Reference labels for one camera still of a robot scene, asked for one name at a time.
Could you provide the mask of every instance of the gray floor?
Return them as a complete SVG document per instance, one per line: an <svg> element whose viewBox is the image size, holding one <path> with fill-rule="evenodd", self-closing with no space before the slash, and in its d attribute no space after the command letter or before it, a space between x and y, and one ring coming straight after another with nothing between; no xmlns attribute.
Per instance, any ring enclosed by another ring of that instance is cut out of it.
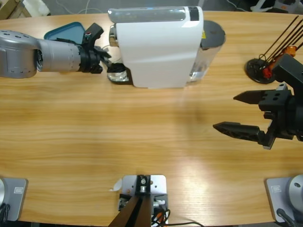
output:
<svg viewBox="0 0 303 227"><path fill-rule="evenodd" d="M250 0L230 0L244 10L252 5ZM44 0L52 15L78 13L85 9L88 0ZM90 0L87 13L107 12L109 8L125 7L155 7L155 6L184 6L197 5L198 0ZM203 10L234 11L235 7L226 0L205 0Z"/></svg>

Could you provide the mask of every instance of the gray robot arm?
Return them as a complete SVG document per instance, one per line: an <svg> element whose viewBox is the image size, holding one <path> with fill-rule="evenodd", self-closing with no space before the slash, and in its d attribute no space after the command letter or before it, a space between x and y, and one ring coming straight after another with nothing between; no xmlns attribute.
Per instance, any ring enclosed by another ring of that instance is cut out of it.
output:
<svg viewBox="0 0 303 227"><path fill-rule="evenodd" d="M82 40L76 44L69 40L36 39L9 30L0 31L0 77L29 78L42 72L81 71L101 73L100 61L107 66L111 56L94 46L103 29L90 26Z"/></svg>

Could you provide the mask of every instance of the black lid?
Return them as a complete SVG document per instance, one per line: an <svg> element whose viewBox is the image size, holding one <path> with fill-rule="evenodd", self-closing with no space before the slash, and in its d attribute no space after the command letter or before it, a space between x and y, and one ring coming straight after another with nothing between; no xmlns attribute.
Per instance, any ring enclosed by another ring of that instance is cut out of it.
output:
<svg viewBox="0 0 303 227"><path fill-rule="evenodd" d="M225 32L222 27L211 20L204 21L204 32L201 40L203 50L223 45L225 42Z"/></svg>

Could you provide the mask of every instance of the gray metal base plate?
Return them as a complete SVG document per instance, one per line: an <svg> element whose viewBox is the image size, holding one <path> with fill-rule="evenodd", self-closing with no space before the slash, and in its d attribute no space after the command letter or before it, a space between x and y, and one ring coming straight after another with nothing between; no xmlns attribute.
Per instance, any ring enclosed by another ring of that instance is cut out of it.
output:
<svg viewBox="0 0 303 227"><path fill-rule="evenodd" d="M121 194L134 196L136 189L136 182L137 182L137 175L124 176L122 179ZM153 208L157 207L157 203L163 202L164 204L162 204L162 206L168 209L166 177L164 175L151 175L151 200L152 200Z"/></svg>
<svg viewBox="0 0 303 227"><path fill-rule="evenodd" d="M271 178L266 180L267 194L270 199L273 217L277 222L285 222L276 213L278 208L282 208L285 213L294 219L293 209L288 201L287 185L291 177Z"/></svg>
<svg viewBox="0 0 303 227"><path fill-rule="evenodd" d="M134 196L137 175L126 175L122 179L122 194ZM167 194L166 177L151 175L151 194Z"/></svg>
<svg viewBox="0 0 303 227"><path fill-rule="evenodd" d="M9 221L17 221L22 211L23 200L27 189L27 180L22 178L2 178L5 184L3 202L10 205Z"/></svg>

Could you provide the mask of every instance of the label sticker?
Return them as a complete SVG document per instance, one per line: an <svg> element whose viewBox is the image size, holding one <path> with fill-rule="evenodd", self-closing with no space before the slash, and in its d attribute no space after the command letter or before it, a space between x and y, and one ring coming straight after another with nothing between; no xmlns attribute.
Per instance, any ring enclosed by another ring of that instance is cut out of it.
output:
<svg viewBox="0 0 303 227"><path fill-rule="evenodd" d="M23 190L23 187L15 187L14 194L22 194Z"/></svg>
<svg viewBox="0 0 303 227"><path fill-rule="evenodd" d="M271 186L271 191L274 192L274 193L282 192L281 186L280 185Z"/></svg>
<svg viewBox="0 0 303 227"><path fill-rule="evenodd" d="M205 31L203 30L202 39L206 39Z"/></svg>

